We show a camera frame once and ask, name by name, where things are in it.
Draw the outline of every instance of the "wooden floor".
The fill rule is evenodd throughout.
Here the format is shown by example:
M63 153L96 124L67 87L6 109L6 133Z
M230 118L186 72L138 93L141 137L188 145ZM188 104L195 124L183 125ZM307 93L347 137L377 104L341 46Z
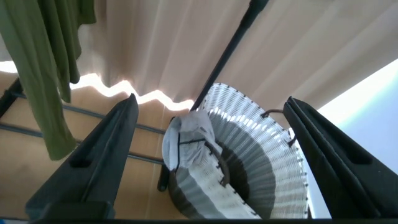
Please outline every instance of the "wooden floor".
M15 79L15 75L0 73L1 94ZM92 87L72 91L73 106L101 114L124 98L127 98L125 93L107 98ZM158 101L151 101L140 105L138 123L165 129L171 117L186 112L169 111ZM67 110L64 115L77 139L84 139L100 121ZM0 122L39 130L25 99L17 99ZM160 134L136 129L130 151L162 157L162 138ZM61 163L50 161L43 139L0 129L0 217L27 218L26 201ZM127 159L114 203L116 218L185 218L175 209L167 191L157 191L159 173L159 165Z

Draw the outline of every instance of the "woven basket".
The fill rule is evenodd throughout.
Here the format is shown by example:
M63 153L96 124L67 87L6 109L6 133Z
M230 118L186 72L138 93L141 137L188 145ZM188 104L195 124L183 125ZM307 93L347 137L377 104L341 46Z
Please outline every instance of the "woven basket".
M288 144L289 132L271 117L262 118L263 109L222 83L211 87L199 110L209 114L230 184L243 203L263 219L306 218L307 176L298 149ZM217 217L204 199L208 195L189 179L188 170L171 173L169 192L175 206L188 218Z

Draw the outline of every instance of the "green garment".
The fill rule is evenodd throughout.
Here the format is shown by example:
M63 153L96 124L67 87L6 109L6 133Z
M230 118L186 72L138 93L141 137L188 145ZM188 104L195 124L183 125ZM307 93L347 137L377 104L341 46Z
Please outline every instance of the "green garment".
M0 33L51 160L64 158L76 146L60 98L69 103L69 83L80 78L77 30L95 22L93 0L0 0Z

